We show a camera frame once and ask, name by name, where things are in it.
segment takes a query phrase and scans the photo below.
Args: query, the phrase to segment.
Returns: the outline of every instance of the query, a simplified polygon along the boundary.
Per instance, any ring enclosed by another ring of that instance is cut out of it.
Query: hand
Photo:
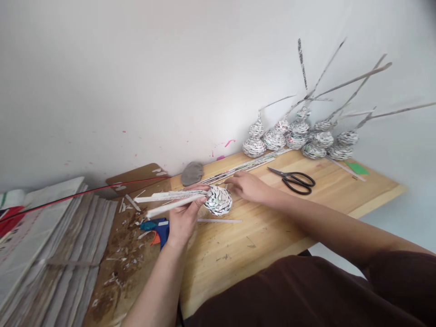
[[[232,191],[251,202],[263,203],[268,196],[275,192],[274,188],[266,185],[258,177],[242,171],[236,172],[224,183],[232,183]]]
[[[209,185],[197,183],[186,187],[184,190],[208,191]],[[207,201],[207,197],[199,198],[184,206],[169,211],[169,237],[167,243],[173,247],[184,247],[194,233],[197,225],[197,213],[200,207]]]

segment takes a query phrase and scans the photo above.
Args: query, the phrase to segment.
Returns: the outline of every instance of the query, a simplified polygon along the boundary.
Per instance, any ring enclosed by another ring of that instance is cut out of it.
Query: white wall
[[[388,53],[394,65],[372,77],[350,109],[378,105],[382,113],[434,100],[434,21],[430,0],[4,0],[0,191],[79,175],[95,187],[150,162],[177,174],[192,160],[240,151],[258,108],[304,94],[299,37],[313,85],[348,36],[320,91]],[[356,87],[314,104],[312,121]],[[265,124],[293,101],[268,108]],[[430,108],[372,121],[355,152],[410,188],[365,220],[433,251],[435,118]]]

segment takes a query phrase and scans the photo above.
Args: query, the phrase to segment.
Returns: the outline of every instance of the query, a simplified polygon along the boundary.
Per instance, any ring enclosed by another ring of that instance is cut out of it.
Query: pink paint mark
[[[232,141],[233,141],[233,142],[236,142],[236,140],[230,140],[230,141],[227,142],[226,145],[224,145],[224,147],[226,148],[226,147],[230,144],[230,142],[232,142]]]

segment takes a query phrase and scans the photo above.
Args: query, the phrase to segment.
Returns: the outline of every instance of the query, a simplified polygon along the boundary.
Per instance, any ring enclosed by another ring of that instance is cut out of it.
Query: person
[[[366,279],[319,257],[285,257],[207,300],[188,326],[436,326],[434,253],[249,173],[238,172],[225,183],[241,198],[285,213]],[[175,326],[187,244],[204,201],[169,213],[168,241],[123,326]]]

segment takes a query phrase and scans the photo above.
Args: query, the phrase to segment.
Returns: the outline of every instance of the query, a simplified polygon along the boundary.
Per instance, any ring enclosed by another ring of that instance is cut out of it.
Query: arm
[[[186,189],[209,190],[205,184]],[[174,327],[187,244],[197,225],[197,213],[207,200],[200,198],[169,212],[169,237],[139,297],[123,321],[123,327]]]
[[[286,214],[310,237],[361,270],[383,251],[406,250],[433,254],[401,237],[336,210],[272,188],[254,175],[238,172],[225,183],[232,183],[233,191],[243,199]]]

